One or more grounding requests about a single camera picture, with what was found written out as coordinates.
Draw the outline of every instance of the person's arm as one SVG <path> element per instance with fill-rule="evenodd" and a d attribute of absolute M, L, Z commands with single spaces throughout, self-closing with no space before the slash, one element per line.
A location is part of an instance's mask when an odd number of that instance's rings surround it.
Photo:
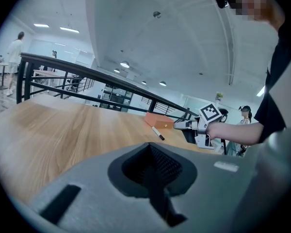
<path fill-rule="evenodd" d="M 210 139 L 221 138 L 241 145 L 254 145 L 259 142 L 264 126 L 257 122 L 248 125 L 232 125 L 222 122 L 210 123 L 207 134 Z"/>

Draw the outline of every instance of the black mesh grille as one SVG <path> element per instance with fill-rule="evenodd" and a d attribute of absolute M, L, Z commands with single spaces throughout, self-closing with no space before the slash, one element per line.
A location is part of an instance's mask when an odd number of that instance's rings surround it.
<path fill-rule="evenodd" d="M 182 172 L 182 166 L 178 161 L 153 146 L 148 146 L 126 160 L 122 170 L 129 179 L 143 185 L 145 170 L 149 166 L 154 167 L 164 185 L 174 181 Z"/>

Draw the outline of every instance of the white shirt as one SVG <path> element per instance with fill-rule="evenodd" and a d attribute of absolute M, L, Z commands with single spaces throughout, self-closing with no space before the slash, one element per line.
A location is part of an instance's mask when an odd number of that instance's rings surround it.
<path fill-rule="evenodd" d="M 8 62 L 19 63 L 21 52 L 23 52 L 23 42 L 21 40 L 13 41 L 8 48 Z"/>

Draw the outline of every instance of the table leg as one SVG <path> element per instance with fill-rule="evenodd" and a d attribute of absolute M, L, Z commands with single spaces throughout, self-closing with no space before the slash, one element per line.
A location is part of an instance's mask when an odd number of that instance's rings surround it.
<path fill-rule="evenodd" d="M 7 89 L 7 87 L 3 85 L 3 82 L 4 82 L 4 70 L 5 70 L 5 66 L 3 66 L 2 80 L 1 80 L 0 90 Z"/>

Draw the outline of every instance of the handrail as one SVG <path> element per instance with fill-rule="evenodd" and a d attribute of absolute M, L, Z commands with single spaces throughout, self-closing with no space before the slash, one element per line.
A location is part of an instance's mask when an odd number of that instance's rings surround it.
<path fill-rule="evenodd" d="M 66 71 L 66 72 L 70 72 L 70 73 L 74 73 L 83 77 L 87 77 L 105 84 L 109 84 L 109 85 L 113 85 L 116 86 L 118 88 L 127 90 L 129 92 L 132 92 L 134 94 L 146 97 L 148 99 L 151 99 L 152 102 L 160 102 L 163 103 L 167 106 L 173 107 L 175 109 L 190 113 L 194 116 L 196 116 L 197 114 L 195 114 L 192 111 L 189 111 L 171 101 L 168 101 L 160 96 L 157 96 L 153 93 L 150 93 L 142 88 L 139 88 L 133 84 L 130 84 L 126 81 L 117 79 L 113 76 L 98 72 L 96 70 L 87 68 L 87 67 L 83 67 L 80 65 L 77 65 L 75 63 L 71 63 L 71 62 L 67 62 L 67 61 L 63 61 L 63 60 L 59 60 L 59 59 L 55 59 L 55 58 L 51 58 L 51 57 L 47 57 L 47 56 L 42 56 L 42 55 L 36 55 L 36 54 L 30 54 L 30 53 L 21 53 L 20 55 L 22 57 L 22 61 L 23 62 L 28 62 L 31 63 L 33 65 L 36 66 L 47 66 L 47 67 L 52 67 L 55 69 L 59 69 L 62 71 Z"/>
<path fill-rule="evenodd" d="M 190 115 L 196 116 L 196 114 L 194 112 L 187 110 L 187 109 L 185 109 L 185 108 L 183 108 L 175 103 L 172 103 L 164 98 L 161 98 L 155 94 L 152 94 L 152 93 L 150 93 L 144 89 L 141 89 L 133 84 L 130 84 L 126 81 L 117 79 L 113 76 L 98 72 L 96 70 L 92 70 L 92 69 L 89 69 L 87 67 L 83 67 L 83 66 L 71 63 L 71 62 L 58 60 L 58 59 L 50 58 L 47 56 L 41 56 L 41 55 L 35 55 L 35 54 L 29 54 L 29 53 L 21 53 L 21 57 L 22 57 L 22 59 L 21 59 L 21 63 L 19 66 L 19 75 L 18 75 L 17 87 L 16 87 L 16 101 L 17 101 L 17 103 L 22 102 L 22 98 L 24 98 L 24 100 L 29 99 L 30 96 L 32 95 L 32 93 L 30 93 L 31 86 L 36 86 L 36 87 L 42 88 L 41 91 L 50 90 L 50 91 L 55 91 L 57 93 L 60 93 L 61 98 L 63 98 L 63 95 L 65 94 L 65 95 L 69 95 L 69 96 L 73 96 L 73 97 L 77 97 L 77 98 L 83 98 L 83 99 L 87 99 L 87 100 L 91 100 L 91 101 L 110 104 L 110 105 L 128 108 L 128 109 L 132 109 L 132 110 L 139 110 L 139 111 L 143 111 L 143 112 L 147 112 L 147 111 L 153 112 L 155 107 L 157 107 L 157 108 L 161 107 L 161 109 L 162 109 L 162 107 L 167 106 L 167 108 L 165 108 L 166 113 L 170 112 L 172 110 L 172 108 L 174 108 L 174 109 L 178 109 L 180 111 L 183 111 L 185 113 L 188 113 Z M 23 78 L 26 63 L 28 63 L 28 66 L 27 66 L 25 78 Z M 61 89 L 46 86 L 46 85 L 39 84 L 39 83 L 32 81 L 33 79 L 35 79 L 32 77 L 33 70 L 39 66 L 47 66 L 47 67 L 51 67 L 51 68 L 54 68 L 57 70 L 62 70 L 65 72 L 64 77 L 59 77 L 59 78 L 63 79 L 63 85 L 59 86 L 59 87 L 61 87 Z M 73 73 L 73 74 L 79 75 L 79 78 L 76 78 L 76 79 L 81 80 L 81 79 L 86 78 L 85 85 L 83 86 L 84 89 L 86 89 L 86 87 L 89 88 L 90 86 L 92 86 L 94 81 L 99 81 L 99 82 L 102 82 L 102 83 L 105 83 L 105 84 L 108 84 L 111 86 L 116 86 L 117 88 L 124 89 L 128 92 L 140 95 L 142 97 L 146 97 L 148 99 L 148 102 L 151 100 L 150 107 L 148 110 L 142 110 L 142 109 L 131 107 L 128 105 L 118 104 L 118 103 L 114 103 L 114 102 L 110 102 L 110 101 L 106 101 L 106 100 L 102 100 L 102 99 L 98 99 L 98 98 L 84 96 L 84 95 L 74 93 L 71 91 L 66 91 L 66 90 L 64 90 L 64 87 L 65 87 L 66 80 L 69 79 L 69 77 L 67 76 L 68 73 Z M 24 95 L 22 95 L 23 81 L 25 81 Z"/>

